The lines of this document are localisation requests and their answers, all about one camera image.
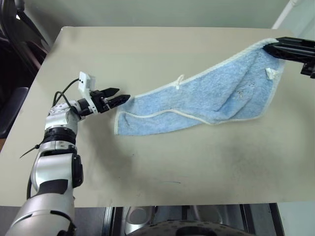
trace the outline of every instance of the black chair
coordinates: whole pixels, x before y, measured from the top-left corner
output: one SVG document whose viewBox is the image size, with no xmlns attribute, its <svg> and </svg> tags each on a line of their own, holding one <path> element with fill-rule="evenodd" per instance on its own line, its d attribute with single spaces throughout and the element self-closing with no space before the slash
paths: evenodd
<svg viewBox="0 0 315 236">
<path fill-rule="evenodd" d="M 0 26 L 0 138 L 6 138 L 47 55 L 47 42 L 22 0 L 0 0 Z"/>
</svg>

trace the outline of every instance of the table surface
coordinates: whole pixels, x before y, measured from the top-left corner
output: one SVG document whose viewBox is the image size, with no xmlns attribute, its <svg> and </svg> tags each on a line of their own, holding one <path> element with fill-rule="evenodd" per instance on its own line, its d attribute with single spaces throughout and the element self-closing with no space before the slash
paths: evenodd
<svg viewBox="0 0 315 236">
<path fill-rule="evenodd" d="M 20 206 L 55 91 L 79 71 L 96 88 L 137 95 L 197 74 L 268 37 L 271 29 L 65 27 L 0 154 L 0 205 Z M 113 109 L 79 123 L 84 183 L 76 207 L 212 205 L 315 199 L 314 80 L 287 62 L 266 114 L 142 137 L 115 136 Z M 67 91 L 80 99 L 77 86 Z"/>
</svg>

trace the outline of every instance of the table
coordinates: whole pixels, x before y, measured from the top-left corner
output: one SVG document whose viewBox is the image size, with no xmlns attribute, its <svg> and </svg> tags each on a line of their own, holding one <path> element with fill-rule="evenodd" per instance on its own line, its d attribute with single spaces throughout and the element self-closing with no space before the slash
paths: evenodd
<svg viewBox="0 0 315 236">
<path fill-rule="evenodd" d="M 188 78 L 268 37 L 271 29 L 64 27 L 0 154 L 0 205 L 20 206 L 55 91 L 84 71 L 96 88 L 137 95 Z M 79 123 L 84 183 L 76 207 L 212 205 L 315 199 L 314 80 L 287 62 L 259 119 L 198 125 L 143 137 L 115 136 L 116 110 Z M 80 99 L 77 87 L 66 93 Z"/>
</svg>

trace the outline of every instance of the metal wheel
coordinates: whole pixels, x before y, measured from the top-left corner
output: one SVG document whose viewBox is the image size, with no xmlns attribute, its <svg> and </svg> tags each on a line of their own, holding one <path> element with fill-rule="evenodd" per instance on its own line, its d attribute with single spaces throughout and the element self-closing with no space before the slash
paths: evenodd
<svg viewBox="0 0 315 236">
<path fill-rule="evenodd" d="M 136 230 L 128 236 L 252 236 L 244 231 L 204 221 L 169 220 Z"/>
</svg>

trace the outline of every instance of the wall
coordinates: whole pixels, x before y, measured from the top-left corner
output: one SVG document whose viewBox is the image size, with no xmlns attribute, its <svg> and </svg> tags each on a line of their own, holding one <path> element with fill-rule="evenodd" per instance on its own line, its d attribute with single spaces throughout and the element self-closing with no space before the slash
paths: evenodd
<svg viewBox="0 0 315 236">
<path fill-rule="evenodd" d="M 291 30 L 296 37 L 315 40 L 315 0 L 300 1 L 280 29 Z M 278 203 L 285 236 L 315 235 L 315 202 Z"/>
<path fill-rule="evenodd" d="M 315 40 L 315 0 L 300 0 L 280 29 L 291 30 L 296 37 Z"/>
<path fill-rule="evenodd" d="M 25 0 L 51 44 L 62 26 L 271 28 L 288 0 Z"/>
</svg>

